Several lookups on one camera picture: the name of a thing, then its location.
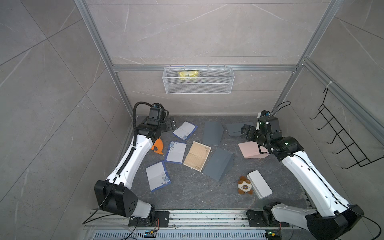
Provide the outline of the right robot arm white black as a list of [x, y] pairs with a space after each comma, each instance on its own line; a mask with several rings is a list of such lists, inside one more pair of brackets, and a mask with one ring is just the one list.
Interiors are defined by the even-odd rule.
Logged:
[[241, 137], [274, 155], [296, 177], [315, 205], [312, 210], [280, 202], [265, 205], [265, 224], [288, 223], [309, 231], [317, 240], [335, 240], [364, 216], [358, 205], [350, 205], [328, 183], [295, 138], [283, 137], [278, 118], [270, 112], [262, 111], [256, 126], [243, 125]]

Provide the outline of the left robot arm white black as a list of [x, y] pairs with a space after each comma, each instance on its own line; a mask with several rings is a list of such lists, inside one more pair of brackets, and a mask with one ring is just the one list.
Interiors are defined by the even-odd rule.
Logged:
[[[150, 107], [149, 116], [137, 125], [136, 110], [139, 105]], [[133, 108], [133, 139], [116, 168], [105, 180], [94, 186], [98, 209], [122, 217], [135, 217], [155, 221], [155, 207], [138, 199], [132, 191], [136, 173], [146, 154], [167, 128], [169, 111], [162, 104], [138, 102]]]

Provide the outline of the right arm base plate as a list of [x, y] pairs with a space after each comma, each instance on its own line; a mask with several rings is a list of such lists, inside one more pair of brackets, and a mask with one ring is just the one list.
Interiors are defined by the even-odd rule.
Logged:
[[286, 228], [290, 226], [288, 223], [276, 221], [273, 217], [265, 214], [264, 211], [247, 210], [246, 216], [251, 228]]

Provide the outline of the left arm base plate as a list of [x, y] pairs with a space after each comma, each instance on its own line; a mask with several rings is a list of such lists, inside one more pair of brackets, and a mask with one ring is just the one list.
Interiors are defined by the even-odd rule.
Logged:
[[169, 211], [155, 211], [148, 218], [130, 218], [129, 227], [138, 228], [167, 228], [170, 220]]

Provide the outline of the white blue letter paper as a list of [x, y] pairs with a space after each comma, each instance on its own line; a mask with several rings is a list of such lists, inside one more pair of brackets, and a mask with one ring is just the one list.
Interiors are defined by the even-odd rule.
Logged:
[[184, 122], [179, 128], [177, 128], [173, 134], [181, 139], [182, 141], [186, 141], [197, 129], [198, 127], [189, 122]]
[[150, 191], [154, 192], [171, 183], [164, 161], [158, 162], [146, 168], [146, 173], [150, 185]]

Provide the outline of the pink envelope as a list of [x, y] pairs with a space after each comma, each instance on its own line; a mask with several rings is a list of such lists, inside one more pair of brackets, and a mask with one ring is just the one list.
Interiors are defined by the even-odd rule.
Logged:
[[268, 150], [259, 146], [255, 142], [245, 142], [238, 144], [245, 159], [265, 158], [269, 155]]

